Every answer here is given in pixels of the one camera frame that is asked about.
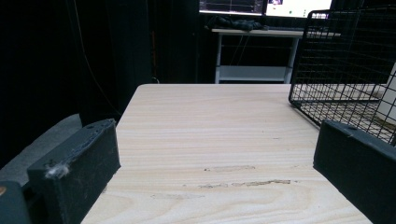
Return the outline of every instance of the monitor screen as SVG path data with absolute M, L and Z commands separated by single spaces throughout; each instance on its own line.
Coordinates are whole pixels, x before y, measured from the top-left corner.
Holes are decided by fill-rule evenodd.
M 332 0 L 268 0 L 266 15 L 306 18 L 312 10 L 329 9 Z
M 200 13 L 261 16 L 267 0 L 200 0 Z

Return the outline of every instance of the wire mesh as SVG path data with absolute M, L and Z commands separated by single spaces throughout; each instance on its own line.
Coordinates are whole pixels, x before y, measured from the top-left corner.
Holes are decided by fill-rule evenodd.
M 317 125 L 354 125 L 395 146 L 396 6 L 312 11 L 290 102 Z

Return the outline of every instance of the wood grain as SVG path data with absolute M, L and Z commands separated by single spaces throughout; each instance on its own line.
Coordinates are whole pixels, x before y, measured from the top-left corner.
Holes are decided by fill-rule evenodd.
M 84 223 L 370 223 L 312 168 L 318 127 L 290 85 L 145 85 L 121 168 Z

